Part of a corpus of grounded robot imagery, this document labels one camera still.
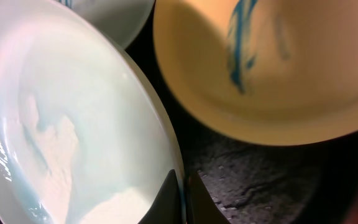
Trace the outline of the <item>yellow plate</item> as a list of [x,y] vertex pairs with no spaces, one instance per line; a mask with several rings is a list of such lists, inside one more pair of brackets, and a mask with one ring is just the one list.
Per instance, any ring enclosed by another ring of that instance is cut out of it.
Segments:
[[163,78],[234,139],[310,144],[358,131],[358,0],[158,0]]

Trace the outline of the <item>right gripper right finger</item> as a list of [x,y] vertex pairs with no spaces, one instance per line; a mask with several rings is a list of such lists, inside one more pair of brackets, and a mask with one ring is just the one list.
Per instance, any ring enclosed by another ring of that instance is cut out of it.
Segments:
[[187,224],[230,224],[209,195],[197,172],[190,172],[186,178]]

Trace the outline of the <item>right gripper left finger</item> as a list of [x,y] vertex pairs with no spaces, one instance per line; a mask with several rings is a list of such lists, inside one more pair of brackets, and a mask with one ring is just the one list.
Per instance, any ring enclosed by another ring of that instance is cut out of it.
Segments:
[[139,224],[182,224],[181,195],[173,169],[167,174],[152,206]]

